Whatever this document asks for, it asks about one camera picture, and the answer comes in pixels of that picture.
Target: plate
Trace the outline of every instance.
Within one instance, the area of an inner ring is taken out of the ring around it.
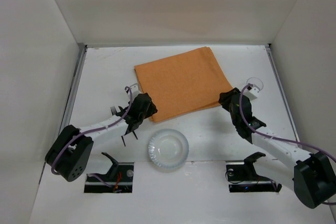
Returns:
[[[164,169],[175,169],[187,160],[189,143],[177,130],[159,130],[150,139],[148,153],[155,165]]]

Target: folded cloth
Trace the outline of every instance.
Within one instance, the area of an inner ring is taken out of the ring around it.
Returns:
[[[218,106],[219,94],[232,89],[209,47],[134,68],[142,92],[158,109],[154,122]]]

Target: white wall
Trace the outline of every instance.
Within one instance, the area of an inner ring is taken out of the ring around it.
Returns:
[[[336,155],[336,0],[298,0],[271,49],[300,139]]]
[[[54,0],[0,0],[0,223],[28,223],[78,46]]]
[[[88,44],[272,42],[296,0],[56,0]]]

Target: white tabletop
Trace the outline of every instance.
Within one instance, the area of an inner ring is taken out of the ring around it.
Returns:
[[[123,88],[136,82],[134,66],[200,46],[88,49],[71,117],[80,127],[111,116],[110,106],[127,104]],[[294,133],[264,46],[210,46],[227,79],[241,89],[250,77],[264,82],[252,102],[256,117],[278,135]],[[189,161],[171,173],[148,162],[147,144],[159,129],[181,131],[189,141]],[[135,161],[133,193],[84,194],[85,176],[68,183],[47,165],[31,224],[49,223],[334,223],[328,206],[312,210],[283,188],[276,193],[229,193],[225,162],[260,149],[241,139],[221,107],[154,124],[146,120],[133,135],[94,147],[120,162]]]

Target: orange cloth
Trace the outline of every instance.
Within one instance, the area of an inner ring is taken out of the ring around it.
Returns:
[[[219,94],[232,89],[209,47],[134,68],[142,92],[158,109],[154,122],[218,106]]]

